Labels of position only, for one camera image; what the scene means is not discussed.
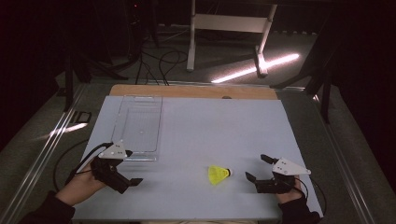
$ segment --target table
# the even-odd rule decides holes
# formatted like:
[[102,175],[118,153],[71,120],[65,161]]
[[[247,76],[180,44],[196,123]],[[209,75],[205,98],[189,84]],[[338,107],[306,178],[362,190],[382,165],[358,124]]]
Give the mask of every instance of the table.
[[[276,197],[256,193],[245,178],[245,172],[272,177],[272,165],[261,161],[261,154],[304,166],[286,112],[271,89],[117,85],[105,99],[84,157],[111,140],[123,95],[158,93],[163,96],[159,159],[123,162],[119,172],[143,182],[124,194],[111,188],[97,192],[76,206],[74,220],[279,218]],[[212,164],[232,169],[233,175],[210,185],[207,167]],[[321,214],[308,176],[301,178],[308,186],[308,206]]]

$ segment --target wire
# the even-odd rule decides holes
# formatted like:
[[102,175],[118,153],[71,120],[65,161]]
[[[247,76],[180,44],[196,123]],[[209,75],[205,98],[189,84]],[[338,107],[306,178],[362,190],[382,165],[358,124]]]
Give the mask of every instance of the wire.
[[306,184],[301,180],[301,179],[299,179],[299,178],[297,178],[297,177],[294,177],[294,179],[296,179],[296,180],[298,180],[298,181],[300,181],[300,183],[302,183],[303,185],[304,185],[304,187],[305,187],[305,191],[306,191],[306,199],[308,199],[308,188],[306,187]]
[[85,174],[85,173],[88,173],[88,172],[91,172],[92,170],[88,170],[88,171],[81,171],[81,172],[78,172],[78,173],[76,173],[76,175],[81,175],[81,174]]
[[324,205],[323,205],[323,216],[326,215],[327,212],[327,199],[326,199],[326,195],[323,192],[323,189],[318,185],[318,183],[311,177],[309,176],[309,178],[311,179],[311,181],[314,183],[315,187],[317,187],[323,197],[323,201],[324,201]]
[[[169,86],[169,83],[168,83],[168,81],[167,81],[166,76],[167,76],[178,64],[184,63],[184,62],[186,62],[187,59],[188,59],[187,53],[184,52],[184,51],[181,51],[181,50],[178,50],[178,49],[175,49],[175,48],[171,48],[171,47],[165,47],[165,48],[160,48],[160,49],[171,49],[171,51],[166,52],[166,53],[163,54],[161,57],[154,56],[154,55],[152,55],[152,54],[150,54],[150,53],[147,53],[147,52],[145,52],[145,51],[143,51],[143,50],[141,51],[141,55],[140,55],[140,64],[139,64],[139,69],[138,69],[138,72],[137,72],[136,80],[135,80],[135,82],[134,82],[135,84],[137,84],[137,81],[138,81],[138,79],[139,79],[139,77],[140,77],[140,74],[141,74],[142,65],[144,65],[144,67],[145,67],[146,70],[147,70],[147,73],[146,73],[146,84],[149,82],[149,75],[150,75],[150,76],[155,80],[155,82],[157,83],[157,85],[160,85],[160,83],[159,83],[159,81],[157,80],[157,78],[151,73],[151,68],[150,68],[149,64],[146,63],[146,62],[144,62],[144,60],[143,60],[143,55],[147,55],[147,56],[149,56],[149,57],[151,57],[151,58],[153,58],[153,59],[158,60],[158,67],[159,67],[161,76],[162,76],[162,78],[163,78],[163,84],[166,85],[166,86]],[[170,54],[172,54],[172,53],[176,53],[176,54],[177,54],[177,59],[176,59],[175,61],[165,60],[165,57],[168,56],[168,55],[170,55]],[[168,68],[166,71],[164,71],[164,69],[163,69],[163,64],[164,64],[164,63],[170,63],[170,64],[171,64],[171,67]]]
[[57,169],[58,169],[59,162],[64,158],[64,155],[66,155],[66,154],[67,154],[68,152],[70,152],[72,149],[78,147],[79,145],[81,145],[81,144],[83,144],[83,143],[85,143],[85,142],[88,142],[88,139],[82,140],[82,141],[80,141],[80,142],[74,144],[72,147],[68,148],[68,149],[58,158],[58,160],[55,162],[55,166],[54,166],[53,171],[52,171],[52,183],[53,183],[53,187],[55,187],[55,190],[56,190],[56,191],[59,191],[58,184],[56,183],[56,171],[57,171]]

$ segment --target clear plastic container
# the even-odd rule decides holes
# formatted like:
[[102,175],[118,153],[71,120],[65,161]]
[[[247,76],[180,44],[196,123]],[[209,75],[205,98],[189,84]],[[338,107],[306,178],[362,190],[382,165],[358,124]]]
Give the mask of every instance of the clear plastic container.
[[163,98],[160,96],[124,96],[112,141],[133,152],[126,161],[158,160]]

